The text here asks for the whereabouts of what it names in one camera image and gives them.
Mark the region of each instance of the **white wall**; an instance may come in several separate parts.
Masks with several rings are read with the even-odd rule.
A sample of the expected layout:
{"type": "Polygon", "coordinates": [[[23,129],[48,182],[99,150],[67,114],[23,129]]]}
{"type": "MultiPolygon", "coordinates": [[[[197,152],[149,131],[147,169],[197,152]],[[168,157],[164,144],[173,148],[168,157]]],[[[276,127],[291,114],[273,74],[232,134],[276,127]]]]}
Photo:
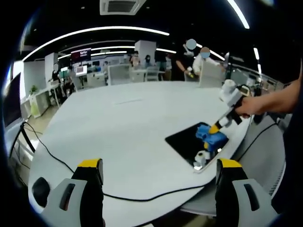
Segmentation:
{"type": "Polygon", "coordinates": [[[39,90],[46,88],[45,61],[29,61],[24,63],[24,86],[26,97],[33,85],[39,90]]]}
{"type": "Polygon", "coordinates": [[[52,78],[53,65],[58,62],[58,53],[51,53],[45,57],[45,82],[52,78]]]}

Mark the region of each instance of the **person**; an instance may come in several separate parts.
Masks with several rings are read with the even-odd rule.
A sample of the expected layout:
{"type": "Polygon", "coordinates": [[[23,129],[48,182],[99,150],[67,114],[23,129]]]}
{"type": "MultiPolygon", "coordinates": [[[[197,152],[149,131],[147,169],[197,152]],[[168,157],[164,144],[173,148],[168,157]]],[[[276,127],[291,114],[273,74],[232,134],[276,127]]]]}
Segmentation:
{"type": "Polygon", "coordinates": [[[108,73],[108,61],[105,61],[105,62],[103,63],[102,72],[103,72],[105,75],[107,75],[107,73],[108,73]]]}
{"type": "Polygon", "coordinates": [[[52,78],[50,78],[50,79],[48,80],[48,82],[51,82],[51,81],[58,81],[58,83],[61,83],[60,78],[59,78],[59,72],[58,72],[58,71],[53,70],[53,72],[52,72],[52,78]]]}
{"type": "Polygon", "coordinates": [[[302,198],[302,142],[303,126],[303,85],[302,59],[299,78],[283,90],[263,96],[246,97],[235,111],[244,116],[263,114],[264,112],[292,113],[288,128],[283,134],[286,169],[280,187],[272,199],[272,206],[281,213],[285,209],[295,210],[302,198]]]}
{"type": "Polygon", "coordinates": [[[205,62],[208,62],[208,63],[210,63],[212,65],[218,66],[218,67],[221,68],[221,71],[224,72],[225,69],[224,69],[224,67],[219,62],[216,62],[215,60],[213,60],[210,57],[208,57],[208,58],[203,58],[202,57],[202,52],[203,52],[204,48],[207,48],[207,47],[201,48],[200,53],[196,56],[196,58],[194,60],[193,70],[194,70],[195,74],[197,76],[200,76],[200,74],[201,74],[201,67],[202,67],[202,62],[201,61],[205,61],[205,62]]]}
{"type": "Polygon", "coordinates": [[[63,91],[64,91],[66,97],[67,97],[67,90],[69,90],[69,94],[70,94],[70,95],[71,95],[71,94],[73,93],[73,91],[74,91],[75,86],[74,86],[74,84],[73,84],[72,79],[73,79],[73,77],[76,76],[76,73],[72,70],[72,66],[69,66],[69,67],[68,67],[68,72],[67,72],[67,73],[68,73],[68,77],[67,77],[66,82],[65,82],[64,85],[63,85],[63,91]]]}
{"type": "Polygon", "coordinates": [[[133,57],[130,60],[132,67],[137,67],[140,65],[139,52],[135,51],[133,57]]]}
{"type": "MultiPolygon", "coordinates": [[[[51,81],[53,81],[53,82],[57,81],[59,84],[61,84],[61,80],[60,80],[60,78],[59,78],[59,66],[58,66],[57,63],[55,63],[55,64],[53,65],[52,78],[50,78],[50,79],[48,80],[48,82],[51,82],[51,81]]],[[[56,95],[57,95],[57,97],[58,97],[60,103],[63,104],[63,102],[65,101],[65,98],[63,97],[63,94],[62,94],[62,91],[61,91],[61,87],[60,87],[60,86],[57,87],[57,88],[55,89],[55,91],[54,91],[54,90],[51,90],[52,97],[53,97],[54,99],[55,99],[55,94],[54,94],[55,92],[56,92],[56,95]]]]}
{"type": "Polygon", "coordinates": [[[145,68],[148,68],[150,66],[152,66],[152,64],[151,64],[151,56],[147,54],[145,56],[145,68]]]}
{"type": "Polygon", "coordinates": [[[185,44],[177,45],[176,52],[176,54],[168,54],[171,59],[171,80],[184,81],[184,74],[190,74],[187,68],[193,64],[194,53],[185,44]]]}
{"type": "Polygon", "coordinates": [[[166,70],[166,54],[162,51],[155,51],[155,62],[156,66],[159,67],[160,71],[166,70]]]}

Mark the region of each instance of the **black mat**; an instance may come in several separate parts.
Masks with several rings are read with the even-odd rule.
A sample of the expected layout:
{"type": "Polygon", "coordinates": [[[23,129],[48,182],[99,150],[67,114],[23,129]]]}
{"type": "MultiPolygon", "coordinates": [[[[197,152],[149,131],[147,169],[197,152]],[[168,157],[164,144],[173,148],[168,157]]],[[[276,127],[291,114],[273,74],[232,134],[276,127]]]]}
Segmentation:
{"type": "MultiPolygon", "coordinates": [[[[195,162],[195,156],[197,153],[201,150],[205,150],[204,142],[196,137],[197,128],[200,125],[208,124],[200,122],[165,138],[165,141],[192,166],[194,166],[193,163],[195,162]]],[[[228,140],[226,140],[223,144],[218,144],[217,149],[223,148],[227,142],[228,140]]],[[[212,158],[214,158],[216,155],[217,152],[214,152],[212,158]]]]}

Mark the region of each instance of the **white cabinet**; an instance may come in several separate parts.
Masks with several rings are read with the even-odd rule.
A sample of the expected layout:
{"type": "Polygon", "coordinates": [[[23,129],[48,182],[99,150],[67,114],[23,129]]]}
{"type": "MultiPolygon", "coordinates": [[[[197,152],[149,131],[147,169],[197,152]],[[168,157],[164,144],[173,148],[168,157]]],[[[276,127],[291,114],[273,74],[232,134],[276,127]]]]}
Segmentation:
{"type": "Polygon", "coordinates": [[[49,107],[50,100],[48,91],[41,92],[29,97],[31,114],[37,118],[40,117],[49,107]]]}

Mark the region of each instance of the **face mask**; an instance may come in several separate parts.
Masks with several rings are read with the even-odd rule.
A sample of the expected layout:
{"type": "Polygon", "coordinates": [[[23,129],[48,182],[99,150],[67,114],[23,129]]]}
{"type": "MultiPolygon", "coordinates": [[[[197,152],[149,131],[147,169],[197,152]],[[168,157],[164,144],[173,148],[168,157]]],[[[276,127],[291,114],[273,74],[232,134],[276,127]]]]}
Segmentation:
{"type": "Polygon", "coordinates": [[[210,52],[202,52],[202,53],[200,53],[200,55],[202,58],[209,58],[210,52]]]}

